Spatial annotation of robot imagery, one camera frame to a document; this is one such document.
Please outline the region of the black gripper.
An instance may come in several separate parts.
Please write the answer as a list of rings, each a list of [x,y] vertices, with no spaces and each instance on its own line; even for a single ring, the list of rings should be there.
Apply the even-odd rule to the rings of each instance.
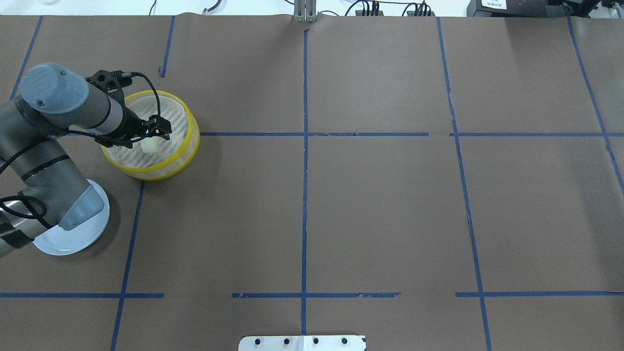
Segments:
[[[124,107],[120,124],[111,133],[103,134],[100,144],[107,148],[113,146],[132,148],[134,142],[141,140],[152,138],[170,140],[172,127],[166,118],[152,115],[147,120],[147,126],[143,123],[144,120],[141,120],[136,113]]]

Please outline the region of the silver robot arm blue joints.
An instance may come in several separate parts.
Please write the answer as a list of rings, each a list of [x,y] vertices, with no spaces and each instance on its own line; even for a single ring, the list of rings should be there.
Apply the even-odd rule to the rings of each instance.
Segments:
[[[20,94],[1,105],[1,171],[12,169],[24,184],[1,198],[2,257],[56,225],[69,230],[102,209],[97,193],[87,204],[88,178],[59,140],[76,127],[76,134],[100,144],[120,124],[124,107],[60,64],[29,69]]]

